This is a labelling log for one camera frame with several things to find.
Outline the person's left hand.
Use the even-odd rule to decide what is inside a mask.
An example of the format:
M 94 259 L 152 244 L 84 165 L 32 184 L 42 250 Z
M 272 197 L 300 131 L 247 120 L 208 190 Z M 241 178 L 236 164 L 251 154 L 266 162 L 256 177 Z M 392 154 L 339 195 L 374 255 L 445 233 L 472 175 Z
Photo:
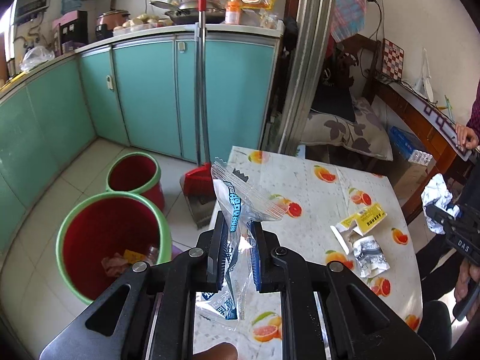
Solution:
M 234 345 L 227 342 L 223 342 L 211 347 L 208 350 L 194 354 L 192 359 L 193 360 L 237 360 L 238 351 Z

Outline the person's right hand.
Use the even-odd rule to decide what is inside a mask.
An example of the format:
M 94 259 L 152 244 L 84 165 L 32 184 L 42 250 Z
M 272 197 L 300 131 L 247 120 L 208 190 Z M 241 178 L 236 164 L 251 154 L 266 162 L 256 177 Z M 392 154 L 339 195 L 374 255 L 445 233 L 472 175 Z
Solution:
M 462 301 L 468 294 L 468 284 L 470 281 L 479 282 L 480 270 L 479 267 L 471 265 L 470 262 L 465 258 L 460 264 L 459 276 L 456 282 L 454 296 L 456 302 Z M 477 313 L 479 308 L 479 297 L 473 302 L 470 307 L 466 318 L 469 322 L 472 321 L 473 317 Z

